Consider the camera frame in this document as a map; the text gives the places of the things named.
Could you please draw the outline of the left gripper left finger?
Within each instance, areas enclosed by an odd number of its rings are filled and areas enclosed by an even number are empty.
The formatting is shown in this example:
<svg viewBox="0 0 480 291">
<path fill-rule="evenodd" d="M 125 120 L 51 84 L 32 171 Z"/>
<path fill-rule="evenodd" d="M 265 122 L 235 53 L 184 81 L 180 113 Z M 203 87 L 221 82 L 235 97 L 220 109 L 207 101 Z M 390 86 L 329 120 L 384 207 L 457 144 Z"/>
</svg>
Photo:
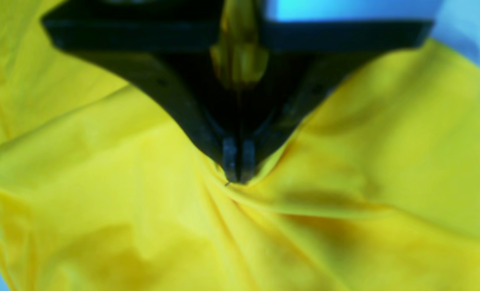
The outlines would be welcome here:
<svg viewBox="0 0 480 291">
<path fill-rule="evenodd" d="M 236 101 L 215 75 L 210 47 L 220 17 L 104 19 L 45 16 L 54 46 L 129 81 L 238 182 Z"/>
</svg>

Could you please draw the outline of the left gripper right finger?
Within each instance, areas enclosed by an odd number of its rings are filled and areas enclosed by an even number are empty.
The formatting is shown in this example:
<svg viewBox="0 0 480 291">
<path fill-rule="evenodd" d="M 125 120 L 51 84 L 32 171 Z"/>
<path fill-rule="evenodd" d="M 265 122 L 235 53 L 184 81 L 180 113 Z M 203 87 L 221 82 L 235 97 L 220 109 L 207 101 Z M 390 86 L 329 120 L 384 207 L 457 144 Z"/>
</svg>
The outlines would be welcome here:
<svg viewBox="0 0 480 291">
<path fill-rule="evenodd" d="M 422 45 L 432 19 L 280 22 L 261 19 L 262 79 L 241 103 L 240 182 L 250 181 L 346 77 L 378 57 Z"/>
</svg>

